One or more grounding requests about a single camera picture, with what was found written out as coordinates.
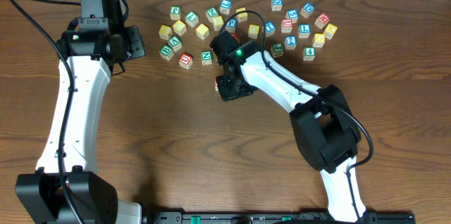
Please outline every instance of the alphabet block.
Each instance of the alphabet block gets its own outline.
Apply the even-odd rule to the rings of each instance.
[[[228,15],[230,13],[230,9],[232,8],[232,2],[229,0],[222,0],[221,5],[219,6],[219,11],[223,14]]]
[[[315,25],[322,29],[329,22],[330,18],[325,13],[322,13],[318,16],[315,21]]]
[[[194,27],[199,23],[199,16],[194,11],[191,11],[185,16],[185,21],[189,26]]]
[[[182,15],[182,9],[179,6],[171,6],[171,12],[169,13],[171,20],[180,20]]]
[[[315,37],[313,38],[313,47],[321,48],[324,45],[324,41],[326,38],[324,37],[324,34],[315,34]]]
[[[248,37],[252,38],[252,39],[257,39],[259,38],[259,30],[260,30],[260,26],[258,25],[249,25],[249,34]]]
[[[301,9],[301,15],[308,18],[312,15],[313,11],[315,11],[315,6],[307,2]]]
[[[203,23],[199,25],[196,29],[196,35],[200,37],[201,39],[206,39],[210,34],[210,31],[207,26],[205,26]]]
[[[296,36],[287,36],[285,38],[285,49],[295,49],[297,44]]]
[[[283,0],[271,0],[271,10],[280,11],[282,10]]]

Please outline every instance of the wooden block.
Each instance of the wooden block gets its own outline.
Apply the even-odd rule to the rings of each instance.
[[[171,36],[172,36],[172,29],[169,26],[162,25],[160,27],[159,34],[160,34],[160,38],[162,38],[164,40],[169,40],[169,38],[171,38]]]
[[[302,52],[302,60],[304,61],[312,61],[315,59],[315,48],[314,47],[305,47]]]
[[[174,50],[174,52],[178,51],[182,48],[182,41],[177,36],[173,36],[168,41],[169,46]]]
[[[273,44],[271,45],[271,55],[274,58],[283,55],[283,45],[282,44]]]
[[[172,25],[172,28],[174,29],[174,32],[179,36],[183,36],[183,34],[185,34],[186,32],[186,25],[181,20],[176,21],[174,25]]]
[[[265,24],[265,29],[266,29],[266,37],[270,37],[272,35],[274,35],[274,33],[276,33],[276,26],[274,25],[274,23],[272,21],[268,21]]]
[[[212,7],[212,8],[208,8],[205,11],[206,14],[206,18],[209,19],[209,22],[212,23],[213,22],[213,18],[215,18],[216,16],[219,16],[218,11],[216,10],[216,8]]]
[[[307,38],[310,36],[310,24],[301,24],[297,30],[297,36],[299,38]]]
[[[237,13],[241,11],[246,11],[246,8],[237,9]],[[245,22],[247,20],[247,13],[240,13],[239,15],[237,15],[237,19],[239,23]]]
[[[194,27],[199,23],[199,16],[194,11],[191,11],[185,16],[185,21],[189,26]]]
[[[290,33],[291,30],[293,29],[293,22],[291,21],[291,19],[283,19],[281,28],[282,33]]]
[[[224,20],[222,16],[216,16],[213,18],[213,29],[214,31],[219,31],[224,25]]]
[[[280,11],[282,10],[283,0],[271,0],[271,10]]]
[[[203,51],[201,54],[202,65],[211,65],[213,63],[213,57],[211,56],[211,51]]]
[[[160,56],[169,61],[174,56],[174,51],[169,45],[164,44],[163,48],[160,49]]]
[[[229,0],[222,0],[221,5],[219,6],[219,11],[223,14],[228,15],[230,13],[230,9],[232,8],[232,2]]]
[[[179,6],[171,6],[171,12],[169,13],[171,20],[180,20],[182,15],[182,9]]]
[[[285,38],[285,49],[295,49],[297,44],[296,36],[287,36]]]
[[[257,39],[259,38],[260,26],[258,25],[249,25],[249,34],[247,35],[249,38]]]
[[[203,23],[199,25],[196,29],[196,35],[201,39],[206,39],[210,34],[209,28],[205,26]]]
[[[315,21],[315,25],[317,27],[319,27],[320,29],[322,29],[324,26],[327,25],[327,23],[329,22],[330,18],[329,16],[327,16],[325,13],[322,13],[318,16],[318,18]]]
[[[192,65],[192,57],[188,54],[182,54],[182,56],[178,60],[178,64],[184,69],[190,69]]]
[[[235,33],[237,29],[237,19],[230,19],[228,23],[225,25],[225,30],[229,31],[229,33]]]
[[[287,14],[285,15],[286,19],[291,19],[293,23],[297,23],[297,19],[299,19],[299,15],[297,14],[297,11],[295,9],[288,10]]]
[[[312,15],[313,11],[315,11],[315,6],[307,2],[301,9],[301,15],[308,18]]]
[[[330,39],[332,39],[333,35],[337,32],[337,30],[338,30],[337,26],[335,26],[332,23],[329,23],[329,24],[327,24],[327,27],[324,30],[324,36],[330,40]]]
[[[315,34],[315,37],[313,38],[313,47],[321,48],[324,45],[324,41],[326,38],[324,37],[324,34]]]

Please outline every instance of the wooden table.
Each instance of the wooden table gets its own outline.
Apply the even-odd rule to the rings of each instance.
[[[358,168],[367,207],[413,211],[418,223],[449,223],[451,211],[451,0],[232,0],[277,25],[267,39],[283,42],[280,20],[310,1],[338,26],[313,62],[302,61],[299,40],[278,62],[301,78],[339,86],[374,140],[370,163]],[[128,25],[137,25],[147,56],[127,62],[114,77],[97,138],[99,175],[124,200],[186,211],[299,211],[326,208],[321,176],[297,150],[287,113],[263,92],[224,103],[214,90],[219,66],[202,66],[200,52],[217,33],[205,10],[221,0],[127,0]],[[76,6],[20,0],[58,39],[80,15]],[[194,56],[189,70],[158,50],[169,8],[181,5],[210,28],[202,41],[187,27],[182,51]],[[44,149],[58,91],[58,59],[47,41],[8,0],[0,0],[0,222],[30,223],[14,191],[20,173],[34,172]],[[238,24],[247,41],[250,16]],[[364,140],[359,158],[367,155]]]

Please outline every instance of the black cable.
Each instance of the black cable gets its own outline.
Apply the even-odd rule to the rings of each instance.
[[[75,205],[75,203],[72,200],[72,196],[69,193],[69,189],[67,188],[66,179],[64,177],[64,172],[63,172],[63,166],[64,166],[63,144],[64,144],[64,137],[66,135],[66,128],[67,128],[68,119],[69,119],[70,105],[72,104],[73,92],[74,92],[74,78],[72,75],[72,70],[70,69],[68,62],[65,60],[65,58],[61,54],[60,50],[58,49],[57,45],[55,44],[55,41],[49,36],[49,34],[47,34],[45,32],[45,30],[27,12],[25,12],[25,10],[23,10],[22,7],[19,6],[19,4],[16,2],[16,0],[9,0],[9,1],[11,1],[11,3],[17,8],[17,10],[19,10],[19,12],[21,12],[23,14],[23,16],[25,16],[27,18],[27,20],[29,20],[33,24],[33,26],[35,26],[37,28],[37,30],[39,30],[41,32],[41,34],[44,35],[44,37],[47,39],[47,41],[49,41],[50,45],[56,50],[56,53],[58,54],[59,59],[63,63],[64,68],[66,69],[66,71],[68,73],[68,77],[69,77],[68,101],[66,103],[66,109],[64,111],[63,122],[61,124],[61,131],[59,134],[59,141],[58,141],[58,176],[59,176],[59,181],[61,183],[61,188],[63,190],[64,197],[66,198],[66,201],[67,201],[70,209],[72,210],[74,216],[77,218],[78,222],[80,224],[85,224],[80,213],[77,210],[77,206]],[[80,6],[80,3],[78,3],[78,2],[52,1],[52,0],[32,0],[32,1],[51,3],[51,4],[60,4],[60,5]]]
[[[361,161],[359,161],[359,162],[357,162],[357,163],[355,163],[355,164],[352,164],[352,165],[346,167],[346,173],[345,173],[346,176],[347,176],[347,182],[348,182],[349,187],[350,187],[350,193],[351,193],[352,205],[353,205],[354,211],[355,211],[355,213],[356,213],[356,215],[357,215],[357,220],[360,220],[359,211],[357,210],[357,205],[356,205],[356,203],[355,203],[354,191],[352,190],[352,183],[351,183],[351,173],[350,173],[350,170],[351,170],[352,168],[356,168],[356,167],[358,167],[358,166],[360,166],[360,165],[363,165],[363,164],[367,163],[367,162],[371,159],[371,157],[373,157],[373,152],[374,152],[373,140],[371,139],[371,137],[370,137],[368,131],[365,129],[365,127],[364,127],[364,126],[363,126],[363,125],[362,125],[362,124],[361,124],[361,123],[360,123],[353,115],[351,115],[350,112],[346,111],[347,108],[345,108],[342,104],[339,104],[339,103],[337,103],[337,102],[335,102],[335,101],[333,101],[333,100],[330,100],[330,99],[321,97],[321,96],[319,96],[319,95],[317,95],[317,94],[315,94],[315,93],[312,93],[312,92],[310,92],[310,91],[305,90],[305,89],[302,87],[302,85],[297,85],[297,84],[295,84],[294,82],[291,82],[291,80],[287,79],[284,75],[282,75],[281,73],[279,73],[277,70],[275,70],[275,69],[271,66],[271,64],[266,60],[266,57],[265,57],[265,55],[264,55],[264,50],[265,50],[264,42],[265,42],[265,34],[266,34],[266,28],[265,28],[266,26],[265,26],[265,24],[266,24],[266,22],[265,22],[265,20],[263,19],[263,17],[262,17],[259,13],[255,12],[255,11],[248,11],[248,10],[247,10],[247,11],[240,11],[240,12],[238,12],[238,13],[234,13],[231,17],[229,17],[229,18],[227,19],[227,21],[224,23],[224,25],[223,25],[222,28],[219,30],[219,32],[221,33],[221,32],[223,31],[224,27],[227,25],[227,23],[228,23],[231,19],[233,19],[235,16],[239,15],[240,13],[253,13],[253,14],[257,15],[257,16],[260,18],[261,22],[263,23],[263,38],[262,38],[262,40],[261,40],[261,59],[263,60],[263,62],[264,62],[264,64],[265,64],[266,68],[268,68],[268,69],[269,69],[271,72],[273,72],[276,76],[278,76],[280,79],[284,80],[285,82],[287,82],[289,85],[291,85],[291,86],[294,87],[295,89],[299,90],[300,92],[302,92],[302,93],[304,93],[304,94],[307,94],[307,95],[311,96],[312,98],[318,99],[319,101],[321,101],[321,102],[323,102],[323,103],[325,103],[325,104],[328,104],[329,106],[333,107],[334,109],[336,109],[336,110],[342,112],[342,113],[345,114],[348,118],[350,118],[351,120],[353,120],[353,121],[357,124],[357,126],[359,127],[359,129],[363,132],[363,134],[364,134],[366,140],[368,141],[368,146],[369,146],[368,156],[367,156],[365,159],[363,159],[363,160],[361,160]]]

